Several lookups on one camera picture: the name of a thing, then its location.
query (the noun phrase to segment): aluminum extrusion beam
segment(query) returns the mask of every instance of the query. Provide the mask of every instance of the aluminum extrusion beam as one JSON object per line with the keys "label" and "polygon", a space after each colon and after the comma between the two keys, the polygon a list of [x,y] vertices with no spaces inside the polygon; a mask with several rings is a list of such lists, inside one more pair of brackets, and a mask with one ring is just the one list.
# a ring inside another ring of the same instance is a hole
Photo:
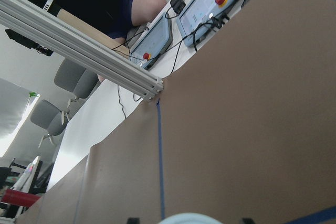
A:
{"label": "aluminum extrusion beam", "polygon": [[0,0],[0,23],[145,100],[163,90],[160,77],[27,0]]}

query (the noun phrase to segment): person's leg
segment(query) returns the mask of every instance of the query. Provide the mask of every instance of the person's leg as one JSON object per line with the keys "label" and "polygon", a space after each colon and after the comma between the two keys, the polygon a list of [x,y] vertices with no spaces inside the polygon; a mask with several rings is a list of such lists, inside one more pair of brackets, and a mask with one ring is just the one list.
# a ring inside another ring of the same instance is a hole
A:
{"label": "person's leg", "polygon": [[133,26],[140,26],[147,22],[152,22],[166,4],[166,0],[133,0]]}
{"label": "person's leg", "polygon": [[[119,44],[124,44],[125,43],[125,38],[115,38],[114,39],[116,42],[118,42]],[[99,74],[98,76],[98,80],[102,83],[103,80],[105,80],[105,78],[103,76],[100,76]]]}

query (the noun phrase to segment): power adapter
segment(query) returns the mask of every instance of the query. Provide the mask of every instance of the power adapter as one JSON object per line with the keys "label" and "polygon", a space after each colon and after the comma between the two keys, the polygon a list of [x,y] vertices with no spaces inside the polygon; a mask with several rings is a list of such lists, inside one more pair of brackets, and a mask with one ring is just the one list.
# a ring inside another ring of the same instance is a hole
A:
{"label": "power adapter", "polygon": [[185,7],[185,2],[184,0],[170,0],[170,5],[172,6],[174,12],[179,15]]}

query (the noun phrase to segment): red button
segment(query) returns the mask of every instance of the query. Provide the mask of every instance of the red button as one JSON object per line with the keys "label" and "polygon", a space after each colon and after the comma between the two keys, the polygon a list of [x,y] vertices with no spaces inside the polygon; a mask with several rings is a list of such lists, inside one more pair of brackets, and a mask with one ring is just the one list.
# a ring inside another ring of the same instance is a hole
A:
{"label": "red button", "polygon": [[222,5],[225,2],[225,0],[215,0],[215,2],[217,5]]}
{"label": "red button", "polygon": [[150,57],[150,54],[147,53],[147,52],[145,52],[145,53],[143,54],[143,56],[142,56],[142,58],[144,58],[145,60],[148,60],[149,57]]}

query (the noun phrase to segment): white round object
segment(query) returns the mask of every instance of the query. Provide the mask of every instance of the white round object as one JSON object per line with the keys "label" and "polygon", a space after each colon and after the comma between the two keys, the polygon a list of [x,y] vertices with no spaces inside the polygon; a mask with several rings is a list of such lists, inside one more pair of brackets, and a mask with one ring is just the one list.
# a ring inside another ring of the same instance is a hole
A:
{"label": "white round object", "polygon": [[186,212],[183,214],[172,215],[159,224],[222,224],[218,220],[206,215]]}

